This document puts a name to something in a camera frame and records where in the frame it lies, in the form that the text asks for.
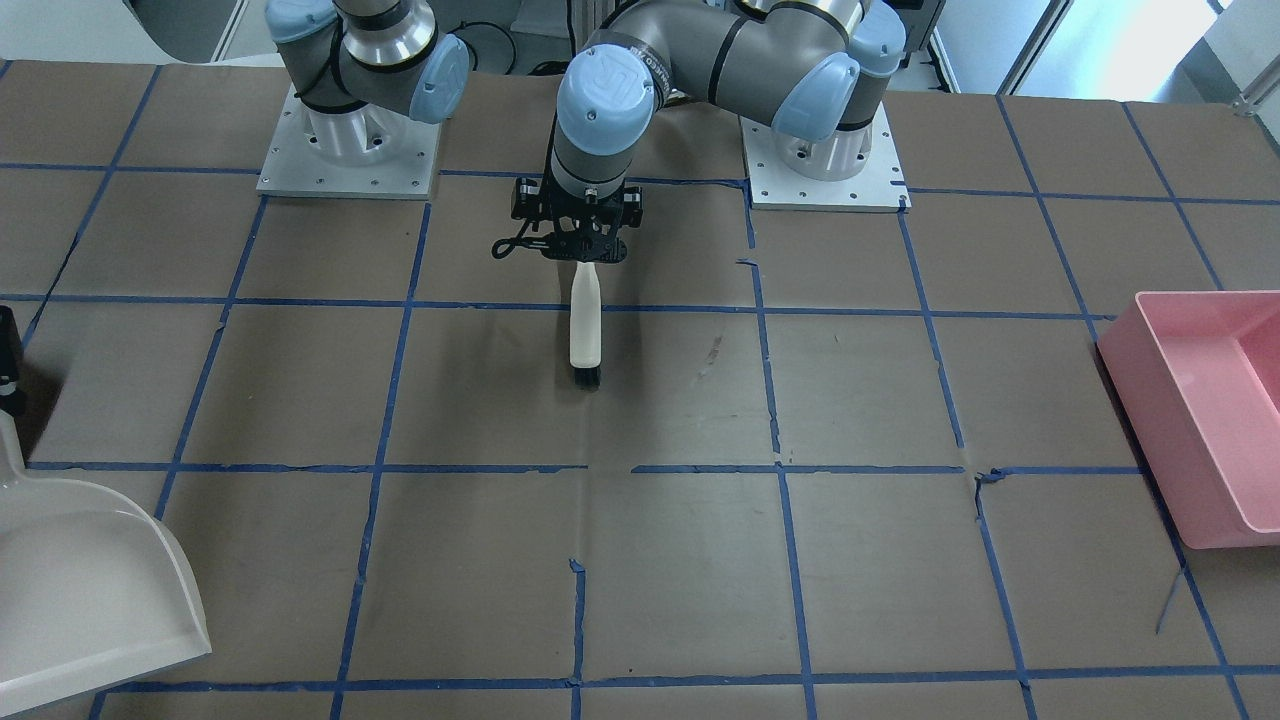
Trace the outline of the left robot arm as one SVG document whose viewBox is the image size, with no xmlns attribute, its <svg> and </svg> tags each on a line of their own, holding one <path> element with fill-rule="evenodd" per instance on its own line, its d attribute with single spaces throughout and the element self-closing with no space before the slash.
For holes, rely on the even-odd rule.
<svg viewBox="0 0 1280 720">
<path fill-rule="evenodd" d="M 643 222 L 643 192 L 626 177 L 673 91 L 823 145 L 872 123 L 906 50 L 905 24 L 882 1 L 621 3 L 567 65 L 544 176 L 517 179 L 520 231 L 492 255 L 623 261 L 620 232 Z"/>
</svg>

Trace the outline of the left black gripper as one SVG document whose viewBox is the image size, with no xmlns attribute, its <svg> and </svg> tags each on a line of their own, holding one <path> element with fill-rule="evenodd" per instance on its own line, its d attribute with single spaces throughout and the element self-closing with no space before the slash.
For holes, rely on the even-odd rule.
<svg viewBox="0 0 1280 720">
<path fill-rule="evenodd" d="M 494 242 L 495 259 L 534 249 L 550 260 L 616 264 L 628 254 L 620 231 L 643 222 L 643 190 L 623 186 L 605 197 L 579 199 L 553 178 L 518 177 L 511 218 L 524 224 L 515 237 Z"/>
</svg>

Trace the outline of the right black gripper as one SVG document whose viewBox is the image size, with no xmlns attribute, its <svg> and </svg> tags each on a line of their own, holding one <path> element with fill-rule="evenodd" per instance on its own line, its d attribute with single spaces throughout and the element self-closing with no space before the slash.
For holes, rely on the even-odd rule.
<svg viewBox="0 0 1280 720">
<path fill-rule="evenodd" d="M 10 416 L 26 413 L 26 392 L 19 387 L 23 347 L 14 311 L 1 306 L 1 410 Z"/>
</svg>

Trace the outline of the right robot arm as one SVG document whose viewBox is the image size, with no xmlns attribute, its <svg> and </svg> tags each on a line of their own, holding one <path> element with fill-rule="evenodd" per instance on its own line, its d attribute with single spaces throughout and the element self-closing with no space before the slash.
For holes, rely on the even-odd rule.
<svg viewBox="0 0 1280 720">
<path fill-rule="evenodd" d="M 285 106 L 288 129 L 303 155 L 321 164 L 311 177 L 337 195 L 344 170 L 381 170 L 403 161 L 408 174 L 360 177 L 378 196 L 428 192 L 435 128 L 457 108 L 470 59 L 462 41 L 439 31 L 426 1 L 270 1 L 271 41 L 298 90 Z M 170 159 L 132 161 L 137 135 L 163 73 L 175 60 L 147 38 L 119 3 L 5 1 L 3 4 L 3 299 L 46 307 L 113 181 L 150 181 L 160 199 L 143 201 L 125 224 L 140 240 L 161 220 L 161 202 L 179 197 L 180 181 L 244 178 L 252 169 L 215 167 L 188 145 L 169 142 Z"/>
</svg>

